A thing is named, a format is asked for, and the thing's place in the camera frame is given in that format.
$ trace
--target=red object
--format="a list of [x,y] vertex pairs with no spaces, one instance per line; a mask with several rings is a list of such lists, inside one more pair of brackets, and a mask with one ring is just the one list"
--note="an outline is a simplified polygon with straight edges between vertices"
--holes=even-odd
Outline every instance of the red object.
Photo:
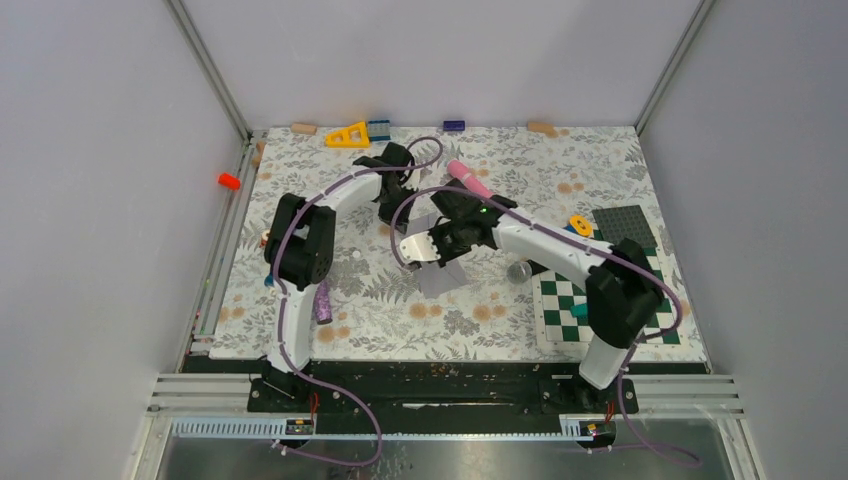
[[238,190],[239,188],[241,188],[241,181],[238,178],[230,175],[229,173],[222,173],[218,177],[218,183],[229,188],[230,190]]

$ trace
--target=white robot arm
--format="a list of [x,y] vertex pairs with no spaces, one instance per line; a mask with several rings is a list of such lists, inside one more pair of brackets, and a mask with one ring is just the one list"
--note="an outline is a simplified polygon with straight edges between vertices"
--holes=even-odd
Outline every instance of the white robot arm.
[[[380,218],[388,223],[401,202],[415,192],[415,178],[401,178],[396,172],[364,172],[366,167],[407,165],[409,154],[399,145],[389,144],[381,157],[362,157],[346,182],[337,182],[323,192],[323,198],[309,207],[297,225],[281,257],[277,275],[288,292],[281,308],[286,321],[280,338],[295,368],[309,362],[312,302],[317,285],[332,263],[335,217],[346,214],[369,201],[380,202]],[[459,182],[449,185],[461,187]],[[486,245],[516,253],[565,276],[587,293],[589,325],[595,336],[580,364],[580,375],[597,389],[605,389],[617,375],[627,351],[662,301],[659,288],[628,269],[588,253],[588,250],[560,242],[539,229],[543,226],[593,249],[619,256],[650,270],[642,248],[625,240],[618,245],[587,239],[544,222],[529,221],[531,215],[509,199],[493,196],[490,200],[523,218],[504,215],[499,209],[487,208],[477,199],[457,193],[438,192],[433,202],[448,219],[426,232],[411,235],[400,242],[400,255],[405,263],[438,263],[471,251],[472,246]],[[303,207],[302,197],[287,194],[280,199],[271,228],[265,259],[274,264],[284,232],[295,213]],[[399,229],[405,231],[409,220],[409,203],[400,214]],[[271,348],[268,359],[283,371],[291,369],[277,348]]]

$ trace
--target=purple block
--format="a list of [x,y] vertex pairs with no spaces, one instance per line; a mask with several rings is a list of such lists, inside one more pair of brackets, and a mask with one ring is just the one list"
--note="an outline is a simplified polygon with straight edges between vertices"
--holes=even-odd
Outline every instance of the purple block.
[[326,325],[333,321],[333,309],[330,308],[330,287],[327,280],[318,284],[315,292],[315,302],[312,304],[312,315],[318,325]]
[[445,120],[442,129],[446,132],[465,131],[465,120]]

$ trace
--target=table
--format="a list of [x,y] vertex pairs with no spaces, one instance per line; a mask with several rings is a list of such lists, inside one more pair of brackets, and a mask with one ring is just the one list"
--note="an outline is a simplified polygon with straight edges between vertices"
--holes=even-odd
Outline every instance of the table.
[[[346,172],[361,155],[379,155],[385,142],[367,149],[329,149],[316,136],[272,129],[235,253],[210,357],[253,359],[272,341],[278,301],[264,286],[268,265],[259,240],[270,228],[279,197],[309,196]],[[638,138],[632,127],[557,128],[554,135],[525,128],[391,129],[403,145],[434,135],[445,145],[439,162],[422,173],[421,186],[446,183],[445,165],[459,158],[494,192],[511,198],[538,219],[565,225],[574,214],[591,219],[596,208],[640,205],[657,240],[664,277],[684,302],[685,318],[674,345],[642,345],[637,362],[704,362],[706,352],[689,307],[674,250],[662,219]],[[422,142],[416,158],[436,148]],[[411,218],[436,211],[419,200]],[[316,360],[579,361],[586,342],[565,342],[554,353],[537,343],[533,283],[512,285],[506,268],[517,258],[486,247],[461,258],[470,283],[436,299],[418,292],[411,273],[391,256],[389,229],[377,205],[337,219],[336,250],[328,276],[334,321],[312,328]]]

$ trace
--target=wooden block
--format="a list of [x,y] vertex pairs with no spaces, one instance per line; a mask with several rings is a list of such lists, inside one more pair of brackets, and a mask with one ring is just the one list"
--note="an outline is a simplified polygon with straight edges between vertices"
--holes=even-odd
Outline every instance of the wooden block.
[[556,138],[559,134],[554,128],[553,125],[549,123],[542,122],[527,122],[527,131],[536,132],[536,133],[544,133],[549,138]]
[[253,157],[253,160],[250,161],[253,164],[254,168],[259,168],[259,164],[262,163],[262,155],[265,153],[265,142],[259,141],[256,142],[256,156]]
[[315,135],[318,133],[318,127],[315,125],[307,125],[305,123],[292,123],[292,133],[301,135]]

